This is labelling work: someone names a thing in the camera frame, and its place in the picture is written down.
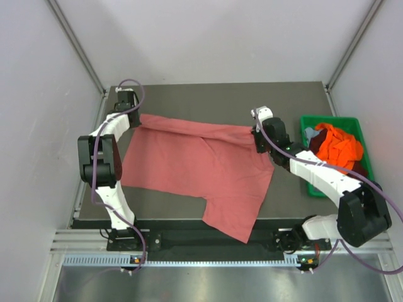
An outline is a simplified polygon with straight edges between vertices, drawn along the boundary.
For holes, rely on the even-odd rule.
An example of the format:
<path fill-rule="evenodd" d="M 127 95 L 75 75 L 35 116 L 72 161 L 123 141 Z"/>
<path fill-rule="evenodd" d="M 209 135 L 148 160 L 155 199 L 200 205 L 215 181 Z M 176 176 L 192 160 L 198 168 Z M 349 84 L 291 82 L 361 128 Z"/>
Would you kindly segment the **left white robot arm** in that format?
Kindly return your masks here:
<path fill-rule="evenodd" d="M 105 120 L 95 131 L 77 140 L 79 172 L 81 180 L 91 188 L 92 202 L 104 207 L 110 216 L 108 240 L 122 242 L 133 250 L 141 246 L 143 235 L 133 228 L 136 216 L 123 193 L 118 141 L 127 130 L 140 126 L 136 108 L 139 100 L 132 88 L 118 87 L 116 93 L 118 101 Z"/>

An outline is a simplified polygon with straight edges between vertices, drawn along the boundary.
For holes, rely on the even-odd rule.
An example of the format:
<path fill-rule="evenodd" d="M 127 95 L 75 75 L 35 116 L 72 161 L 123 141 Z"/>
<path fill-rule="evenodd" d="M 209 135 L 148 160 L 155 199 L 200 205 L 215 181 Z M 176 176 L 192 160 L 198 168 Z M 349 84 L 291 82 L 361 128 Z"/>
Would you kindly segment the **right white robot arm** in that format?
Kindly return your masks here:
<path fill-rule="evenodd" d="M 251 112 L 256 150 L 269 153 L 276 165 L 324 193 L 337 207 L 335 215 L 308 216 L 296 227 L 295 244 L 308 249 L 320 239 L 342 239 L 361 247 L 392 226 L 382 189 L 359 174 L 341 173 L 301 143 L 291 142 L 285 124 L 271 113 Z"/>

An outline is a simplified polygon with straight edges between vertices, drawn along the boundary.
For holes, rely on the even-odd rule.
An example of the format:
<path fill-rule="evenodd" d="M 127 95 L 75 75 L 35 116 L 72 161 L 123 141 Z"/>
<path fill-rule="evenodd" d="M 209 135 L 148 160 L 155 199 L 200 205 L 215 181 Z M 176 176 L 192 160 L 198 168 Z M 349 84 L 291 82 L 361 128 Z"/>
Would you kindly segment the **pink t shirt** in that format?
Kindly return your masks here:
<path fill-rule="evenodd" d="M 203 198 L 202 220 L 248 243 L 275 168 L 246 126 L 143 114 L 123 160 L 122 186 Z"/>

